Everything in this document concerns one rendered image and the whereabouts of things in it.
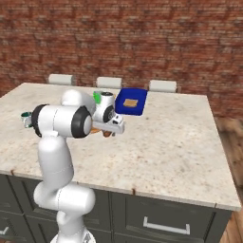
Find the teal and white mug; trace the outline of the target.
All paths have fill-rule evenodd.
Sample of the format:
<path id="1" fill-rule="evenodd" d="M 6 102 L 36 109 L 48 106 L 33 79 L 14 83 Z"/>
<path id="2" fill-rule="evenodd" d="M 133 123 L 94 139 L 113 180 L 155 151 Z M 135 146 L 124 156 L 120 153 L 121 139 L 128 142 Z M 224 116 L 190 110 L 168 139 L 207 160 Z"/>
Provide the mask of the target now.
<path id="1" fill-rule="evenodd" d="M 21 120 L 25 128 L 30 128 L 32 126 L 31 112 L 24 112 L 21 114 Z"/>

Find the brown toast slice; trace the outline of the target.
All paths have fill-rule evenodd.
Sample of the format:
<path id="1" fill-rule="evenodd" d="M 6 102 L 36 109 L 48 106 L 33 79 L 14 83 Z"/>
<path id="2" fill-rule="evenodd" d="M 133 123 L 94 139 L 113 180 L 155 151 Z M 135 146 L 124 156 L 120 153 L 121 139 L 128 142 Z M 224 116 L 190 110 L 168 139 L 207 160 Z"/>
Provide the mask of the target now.
<path id="1" fill-rule="evenodd" d="M 123 103 L 125 107 L 136 107 L 138 101 L 137 100 L 132 100 L 132 99 L 126 99 Z"/>

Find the orange brown food item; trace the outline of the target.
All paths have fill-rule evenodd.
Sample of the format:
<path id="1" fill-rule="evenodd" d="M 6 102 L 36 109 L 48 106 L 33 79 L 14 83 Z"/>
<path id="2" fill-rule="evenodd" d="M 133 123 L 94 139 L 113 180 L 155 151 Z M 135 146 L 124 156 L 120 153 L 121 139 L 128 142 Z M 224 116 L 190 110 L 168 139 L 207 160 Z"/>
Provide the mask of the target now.
<path id="1" fill-rule="evenodd" d="M 90 133 L 91 134 L 95 134 L 95 133 L 99 133 L 99 132 L 102 132 L 103 133 L 103 136 L 105 138 L 108 138 L 111 136 L 112 132 L 109 132 L 109 131 L 104 131 L 104 130 L 101 130 L 101 129 L 97 129 L 97 128 L 92 128 Z"/>

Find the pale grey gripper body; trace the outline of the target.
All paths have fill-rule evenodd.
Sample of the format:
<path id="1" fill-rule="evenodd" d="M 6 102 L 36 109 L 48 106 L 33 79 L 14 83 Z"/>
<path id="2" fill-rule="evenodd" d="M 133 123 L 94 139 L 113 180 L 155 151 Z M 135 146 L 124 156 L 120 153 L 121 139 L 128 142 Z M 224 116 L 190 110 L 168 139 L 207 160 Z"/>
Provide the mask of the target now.
<path id="1" fill-rule="evenodd" d="M 92 123 L 92 126 L 96 129 L 101 129 L 103 131 L 108 131 L 115 134 L 122 134 L 124 132 L 124 122 L 121 122 L 119 124 L 113 124 L 109 122 L 103 123 L 94 121 Z"/>

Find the blue square tray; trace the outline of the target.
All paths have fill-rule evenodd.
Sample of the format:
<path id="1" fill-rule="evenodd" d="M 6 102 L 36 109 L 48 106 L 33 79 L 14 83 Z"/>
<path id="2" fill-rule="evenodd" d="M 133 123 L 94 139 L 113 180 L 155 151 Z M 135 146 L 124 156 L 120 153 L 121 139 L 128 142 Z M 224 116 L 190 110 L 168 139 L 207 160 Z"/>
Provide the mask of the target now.
<path id="1" fill-rule="evenodd" d="M 141 88 L 122 88 L 115 100 L 115 111 L 118 114 L 141 116 L 147 97 L 147 91 Z M 126 99 L 137 100 L 136 107 L 125 107 Z"/>

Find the dark green drawer front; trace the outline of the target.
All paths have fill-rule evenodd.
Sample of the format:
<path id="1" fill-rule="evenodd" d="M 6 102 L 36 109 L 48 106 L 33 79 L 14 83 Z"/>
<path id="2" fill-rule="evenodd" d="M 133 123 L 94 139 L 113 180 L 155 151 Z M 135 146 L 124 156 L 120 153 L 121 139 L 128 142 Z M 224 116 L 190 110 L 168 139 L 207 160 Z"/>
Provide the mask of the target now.
<path id="1" fill-rule="evenodd" d="M 9 231 L 6 235 L 0 235 L 0 238 L 13 243 L 35 243 L 23 215 L 0 211 L 0 230 L 6 227 L 9 227 Z"/>
<path id="2" fill-rule="evenodd" d="M 0 211 L 22 214 L 23 210 L 15 194 L 9 177 L 0 174 Z"/>
<path id="3" fill-rule="evenodd" d="M 203 240 L 193 240 L 193 241 L 154 240 L 150 238 L 135 237 L 126 234 L 114 234 L 114 243 L 204 243 L 204 241 Z"/>
<path id="4" fill-rule="evenodd" d="M 232 211 L 197 206 L 144 196 L 112 193 L 114 234 L 168 241 L 203 240 L 219 243 Z M 190 224 L 190 235 L 175 234 L 143 227 L 143 218 L 150 223 L 184 229 Z"/>

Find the white stool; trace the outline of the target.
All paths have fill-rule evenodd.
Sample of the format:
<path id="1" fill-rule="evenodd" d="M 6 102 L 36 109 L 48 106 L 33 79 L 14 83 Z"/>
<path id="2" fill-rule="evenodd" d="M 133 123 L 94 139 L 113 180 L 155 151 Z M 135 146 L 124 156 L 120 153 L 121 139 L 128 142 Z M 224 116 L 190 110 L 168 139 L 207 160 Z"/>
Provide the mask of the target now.
<path id="1" fill-rule="evenodd" d="M 151 80 L 149 82 L 149 90 L 154 92 L 175 93 L 177 91 L 177 83 L 175 81 Z"/>
<path id="2" fill-rule="evenodd" d="M 112 77 L 98 77 L 96 81 L 97 87 L 100 88 L 115 88 L 120 89 L 122 87 L 121 78 L 112 78 Z"/>
<path id="3" fill-rule="evenodd" d="M 74 85 L 75 79 L 73 75 L 67 74 L 50 74 L 48 76 L 48 82 L 50 84 L 59 84 L 59 85 Z"/>

